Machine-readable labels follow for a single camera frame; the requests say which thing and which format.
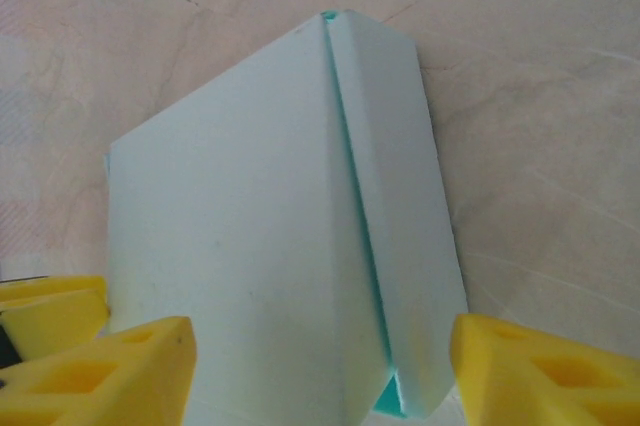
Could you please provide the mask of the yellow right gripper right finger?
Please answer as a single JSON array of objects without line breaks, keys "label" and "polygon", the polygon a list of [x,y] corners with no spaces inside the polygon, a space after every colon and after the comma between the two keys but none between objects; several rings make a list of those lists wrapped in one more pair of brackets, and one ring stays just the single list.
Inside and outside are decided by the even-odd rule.
[{"label": "yellow right gripper right finger", "polygon": [[636,425],[639,362],[481,314],[456,317],[450,360],[470,425]]}]

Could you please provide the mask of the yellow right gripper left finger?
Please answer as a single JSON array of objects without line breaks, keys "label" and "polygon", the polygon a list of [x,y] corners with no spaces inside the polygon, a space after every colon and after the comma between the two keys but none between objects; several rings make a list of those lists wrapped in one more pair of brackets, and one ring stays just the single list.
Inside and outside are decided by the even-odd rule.
[{"label": "yellow right gripper left finger", "polygon": [[4,425],[179,425],[196,364],[192,322],[167,317],[1,371]]}]

